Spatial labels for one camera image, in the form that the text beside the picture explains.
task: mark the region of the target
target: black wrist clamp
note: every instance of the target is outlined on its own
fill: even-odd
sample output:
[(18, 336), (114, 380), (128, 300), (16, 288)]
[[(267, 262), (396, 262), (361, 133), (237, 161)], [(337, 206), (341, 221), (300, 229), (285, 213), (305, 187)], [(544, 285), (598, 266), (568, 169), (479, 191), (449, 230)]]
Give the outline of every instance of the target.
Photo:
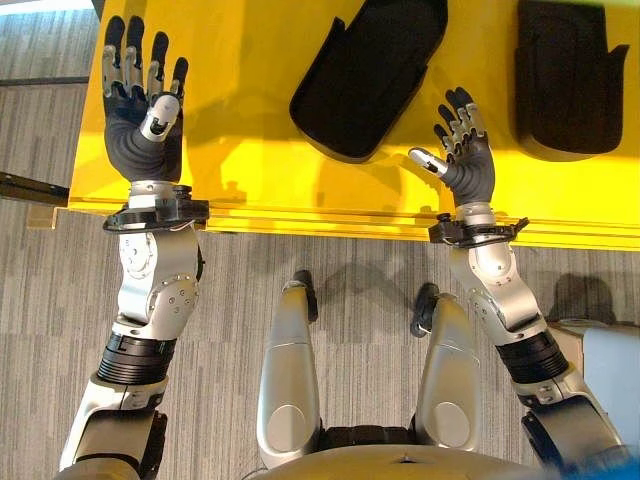
[[(465, 225), (459, 220), (451, 221), (450, 213), (437, 216), (438, 223), (429, 227), (429, 240), (432, 243), (446, 243), (458, 248), (476, 248), (492, 243), (515, 240), (520, 230), (529, 225), (527, 217), (521, 218), (515, 225)], [(487, 235), (495, 238), (475, 241), (475, 237)]]
[(140, 233), (180, 229), (190, 223), (204, 227), (209, 218), (209, 202), (192, 200), (191, 187), (173, 187), (175, 198), (158, 199), (153, 207), (129, 208), (107, 217), (102, 228), (111, 233)]

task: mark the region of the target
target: black foam insert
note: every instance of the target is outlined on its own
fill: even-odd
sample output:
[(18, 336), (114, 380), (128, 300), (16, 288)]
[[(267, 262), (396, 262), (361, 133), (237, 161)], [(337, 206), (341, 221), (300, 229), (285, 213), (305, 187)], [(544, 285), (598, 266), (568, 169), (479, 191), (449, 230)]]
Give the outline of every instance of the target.
[(615, 149), (622, 137), (623, 69), (629, 47), (608, 51), (604, 7), (520, 0), (518, 20), (519, 141), (542, 154), (550, 152), (536, 149), (547, 147), (557, 155)]
[(290, 105), (321, 150), (365, 161), (419, 88), (447, 25), (446, 0), (367, 0), (339, 18)]

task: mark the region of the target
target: yellow table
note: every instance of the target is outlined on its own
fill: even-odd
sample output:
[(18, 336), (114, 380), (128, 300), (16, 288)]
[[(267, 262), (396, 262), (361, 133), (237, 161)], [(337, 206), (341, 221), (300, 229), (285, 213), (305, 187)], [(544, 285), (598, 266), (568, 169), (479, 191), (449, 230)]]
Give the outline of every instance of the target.
[(348, 165), (307, 144), (289, 100), (334, 16), (350, 22), (362, 0), (148, 0), (107, 2), (96, 47), (69, 208), (106, 214), (128, 183), (104, 148), (100, 57), (107, 21), (144, 18), (148, 66), (155, 31), (170, 38), (168, 75), (190, 62), (182, 183), (208, 199), (207, 229), (426, 240), (450, 192), (414, 167), (409, 147), (437, 151), (432, 126), (447, 88), (463, 85), (480, 105), (496, 161), (493, 207), (501, 221), (528, 216), (518, 243), (640, 250), (640, 7), (607, 6), (609, 48), (629, 44), (624, 132), (607, 155), (549, 162), (514, 137), (515, 1), (449, 0), (449, 24), (419, 94), (375, 156)]

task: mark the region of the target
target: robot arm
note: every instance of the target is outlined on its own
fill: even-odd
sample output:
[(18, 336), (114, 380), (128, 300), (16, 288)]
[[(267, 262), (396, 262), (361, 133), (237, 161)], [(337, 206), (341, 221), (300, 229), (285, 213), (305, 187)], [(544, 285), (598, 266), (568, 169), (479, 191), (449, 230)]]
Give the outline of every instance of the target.
[(420, 148), (409, 152), (454, 195), (456, 220), (440, 215), (429, 231), (431, 240), (453, 247), (451, 270), (469, 292), (472, 315), (496, 346), (518, 398), (530, 409), (522, 424), (540, 459), (569, 471), (588, 462), (615, 461), (625, 455), (615, 428), (582, 375), (564, 358), (518, 275), (508, 241), (528, 221), (496, 225), (489, 205), (493, 159), (478, 108), (462, 88), (446, 96), (457, 114), (439, 108), (451, 131), (435, 127), (446, 162)]
[(147, 95), (142, 91), (144, 25), (129, 23), (124, 78), (124, 22), (109, 22), (103, 53), (105, 140), (111, 163), (132, 181), (124, 208), (104, 229), (118, 234), (123, 280), (118, 315), (98, 370), (87, 384), (60, 458), (56, 479), (152, 479), (164, 446), (167, 417), (156, 407), (167, 385), (177, 338), (198, 299), (202, 258), (194, 224), (208, 202), (175, 185), (181, 165), (186, 60), (163, 92), (168, 40), (156, 35)]

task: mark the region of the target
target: robot forearm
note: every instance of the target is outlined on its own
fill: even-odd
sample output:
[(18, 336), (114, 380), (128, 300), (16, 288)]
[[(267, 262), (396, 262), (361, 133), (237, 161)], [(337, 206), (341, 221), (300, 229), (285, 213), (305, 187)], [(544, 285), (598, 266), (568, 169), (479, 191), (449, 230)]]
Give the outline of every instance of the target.
[[(178, 204), (190, 208), (176, 215)], [(155, 409), (164, 395), (176, 340), (198, 297), (202, 264), (195, 219), (184, 216), (198, 205), (184, 187), (134, 182), (126, 208), (107, 221), (107, 228), (117, 225), (121, 233), (119, 313), (100, 366), (89, 379), (57, 478), (111, 474), (114, 462), (136, 475), (124, 478), (155, 476), (166, 427), (166, 416)], [(111, 464), (104, 470), (106, 460)]]
[[(495, 224), (488, 203), (458, 207), (457, 220)], [(487, 240), (490, 235), (474, 237), (476, 243)], [(523, 426), (541, 459), (570, 469), (620, 445), (582, 375), (551, 336), (508, 243), (453, 248), (451, 269), (469, 291), (471, 313), (496, 346), (518, 398), (531, 409)]]

